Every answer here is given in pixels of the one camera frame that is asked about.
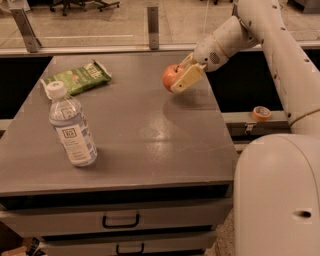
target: drawer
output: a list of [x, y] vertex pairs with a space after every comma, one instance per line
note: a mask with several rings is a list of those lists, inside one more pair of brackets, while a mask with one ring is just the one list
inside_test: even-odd
[[22, 237], [193, 226], [215, 228], [232, 199], [174, 201], [0, 212], [0, 220]]
[[49, 256], [108, 256], [143, 255], [149, 253], [189, 252], [201, 253], [211, 248], [216, 233], [187, 232], [148, 236], [123, 237], [119, 241], [109, 238], [60, 242], [41, 242], [39, 249]]

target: cabinet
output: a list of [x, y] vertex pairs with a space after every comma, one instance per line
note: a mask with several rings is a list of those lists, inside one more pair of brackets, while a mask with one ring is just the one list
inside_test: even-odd
[[162, 70], [186, 54], [54, 57], [43, 77], [91, 59], [111, 69], [110, 84], [77, 96], [98, 159], [70, 165], [37, 83], [0, 140], [0, 220], [49, 256], [211, 247], [232, 208], [237, 154], [206, 79], [179, 95], [162, 87]]

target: drawer handle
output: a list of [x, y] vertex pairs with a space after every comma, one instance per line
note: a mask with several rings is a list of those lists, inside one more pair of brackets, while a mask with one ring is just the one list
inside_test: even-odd
[[139, 216], [139, 214], [136, 214], [136, 220], [135, 220], [135, 222], [132, 223], [132, 224], [107, 225], [107, 224], [106, 224], [106, 221], [107, 221], [107, 216], [103, 216], [102, 226], [103, 226], [104, 228], [134, 228], [134, 227], [138, 226], [139, 221], [140, 221], [140, 216]]
[[142, 253], [143, 253], [143, 251], [144, 251], [144, 243], [142, 243], [142, 244], [141, 244], [141, 250], [140, 250], [140, 251], [138, 251], [138, 252], [125, 252], [125, 253], [123, 253], [123, 252], [120, 252], [119, 247], [120, 247], [120, 246], [117, 244], [116, 253], [117, 253], [117, 255], [120, 255], [120, 256], [126, 256], [126, 255], [128, 255], [128, 256], [140, 255], [140, 254], [142, 254]]

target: plastic bottle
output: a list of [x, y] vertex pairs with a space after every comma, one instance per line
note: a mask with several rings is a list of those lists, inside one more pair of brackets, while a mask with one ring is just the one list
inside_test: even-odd
[[97, 149], [80, 102], [68, 94], [61, 81], [49, 83], [46, 90], [52, 99], [49, 120], [70, 162], [79, 167], [92, 164], [97, 158]]

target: green packet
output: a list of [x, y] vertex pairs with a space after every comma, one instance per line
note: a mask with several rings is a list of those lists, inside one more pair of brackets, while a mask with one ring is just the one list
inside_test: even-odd
[[44, 86], [53, 81], [62, 81], [70, 95], [79, 94], [94, 86], [102, 85], [111, 81], [111, 74], [106, 68], [95, 60], [85, 66], [67, 70], [65, 72], [40, 80]]

